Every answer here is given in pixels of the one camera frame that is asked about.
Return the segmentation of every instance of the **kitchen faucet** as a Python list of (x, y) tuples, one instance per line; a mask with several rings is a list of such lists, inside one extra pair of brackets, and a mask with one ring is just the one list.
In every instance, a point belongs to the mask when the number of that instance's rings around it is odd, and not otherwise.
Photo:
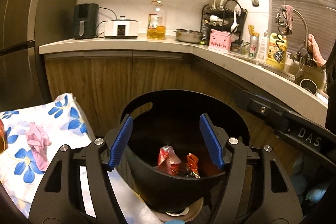
[(304, 24), (305, 30), (306, 30), (306, 37), (305, 37), (304, 45), (298, 51), (298, 53), (299, 53), (299, 55), (298, 55), (298, 57), (299, 57), (299, 69), (295, 74), (295, 83), (297, 83), (299, 85), (301, 80), (303, 79), (303, 73), (305, 71), (305, 64), (307, 63), (308, 25), (307, 25), (306, 20), (303, 18), (303, 16), (297, 10), (293, 9), (293, 12), (301, 18), (301, 20)]
[[(293, 9), (293, 12), (301, 18), (306, 30), (306, 36), (303, 47), (301, 47), (296, 54), (295, 53), (290, 54), (291, 59), (299, 61), (299, 69), (295, 73), (295, 83), (299, 85), (301, 80), (303, 79), (303, 73), (305, 71), (305, 65), (307, 63), (309, 32), (307, 22), (303, 18), (303, 16), (295, 9)], [(279, 31), (277, 41), (282, 41), (282, 39), (280, 39), (280, 35), (287, 35), (287, 29), (288, 29), (287, 18), (285, 18), (280, 12), (278, 12), (275, 18), (275, 22), (278, 24), (278, 31)], [(274, 59), (277, 60), (278, 62), (281, 62), (284, 58), (283, 55), (285, 52), (279, 46), (278, 49), (279, 50), (274, 54)]]

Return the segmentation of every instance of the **candy wrapper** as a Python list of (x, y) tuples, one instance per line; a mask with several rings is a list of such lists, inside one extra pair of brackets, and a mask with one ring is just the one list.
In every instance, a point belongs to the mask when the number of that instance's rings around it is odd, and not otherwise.
[(187, 177), (195, 177), (195, 178), (200, 177), (198, 173), (197, 164), (198, 164), (198, 158), (195, 155), (189, 153), (187, 155), (187, 164), (186, 164), (188, 171)]
[(179, 172), (180, 164), (181, 160), (175, 155), (174, 149), (171, 146), (166, 145), (160, 148), (159, 158), (157, 159), (157, 170), (176, 176)]

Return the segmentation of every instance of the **pink cloth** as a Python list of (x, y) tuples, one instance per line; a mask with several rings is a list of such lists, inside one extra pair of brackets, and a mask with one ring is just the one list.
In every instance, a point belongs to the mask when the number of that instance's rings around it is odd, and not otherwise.
[(326, 60), (320, 53), (319, 45), (312, 34), (308, 36), (308, 50), (313, 53), (313, 59), (319, 67), (322, 67), (326, 63)]
[(293, 7), (289, 5), (285, 5), (286, 7), (286, 15), (287, 15), (287, 23), (288, 23), (288, 34), (293, 33)]
[(48, 134), (34, 122), (29, 123), (30, 129), (26, 131), (26, 140), (31, 147), (36, 165), (41, 171), (46, 171), (49, 161), (46, 155), (46, 147), (51, 145)]

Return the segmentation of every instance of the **kitchen counter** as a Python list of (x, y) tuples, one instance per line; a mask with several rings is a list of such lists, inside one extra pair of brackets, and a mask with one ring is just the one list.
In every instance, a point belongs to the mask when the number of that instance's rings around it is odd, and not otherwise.
[(311, 119), (325, 125), (328, 105), (298, 85), (257, 65), (238, 59), (230, 54), (207, 46), (193, 45), (174, 40), (155, 41), (138, 39), (84, 39), (65, 40), (40, 46), (40, 54), (55, 54), (80, 51), (133, 50), (179, 52), (193, 54), (228, 70), (278, 98), (286, 105)]

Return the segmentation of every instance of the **pink storage box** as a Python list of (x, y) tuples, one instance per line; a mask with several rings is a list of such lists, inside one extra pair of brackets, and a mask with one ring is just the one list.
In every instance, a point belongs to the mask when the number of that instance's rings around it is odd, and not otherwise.
[(215, 31), (210, 34), (209, 48), (229, 52), (231, 48), (231, 41), (231, 37), (227, 35), (227, 32), (223, 33)]

